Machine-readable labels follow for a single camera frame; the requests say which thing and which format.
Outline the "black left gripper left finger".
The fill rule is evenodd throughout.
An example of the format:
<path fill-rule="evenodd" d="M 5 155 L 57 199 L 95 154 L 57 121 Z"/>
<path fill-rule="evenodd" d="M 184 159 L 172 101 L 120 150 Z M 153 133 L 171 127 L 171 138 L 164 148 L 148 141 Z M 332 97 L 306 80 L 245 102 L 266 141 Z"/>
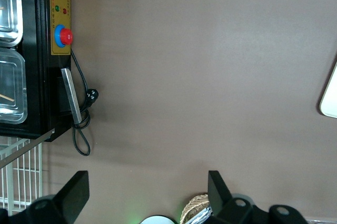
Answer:
<path fill-rule="evenodd" d="M 74 223 L 90 197 L 88 171 L 78 171 L 55 195 L 35 200 L 8 223 Z"/>

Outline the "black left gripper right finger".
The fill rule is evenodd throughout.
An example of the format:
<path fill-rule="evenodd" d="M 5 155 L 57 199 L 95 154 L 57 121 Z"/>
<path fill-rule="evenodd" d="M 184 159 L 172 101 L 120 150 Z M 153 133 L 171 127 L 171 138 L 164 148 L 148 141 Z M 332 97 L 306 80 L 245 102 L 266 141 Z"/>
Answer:
<path fill-rule="evenodd" d="M 234 196 L 220 173 L 208 173 L 208 198 L 213 214 L 207 223 L 307 223 L 306 219 L 287 205 L 276 204 L 263 211 L 244 196 Z"/>

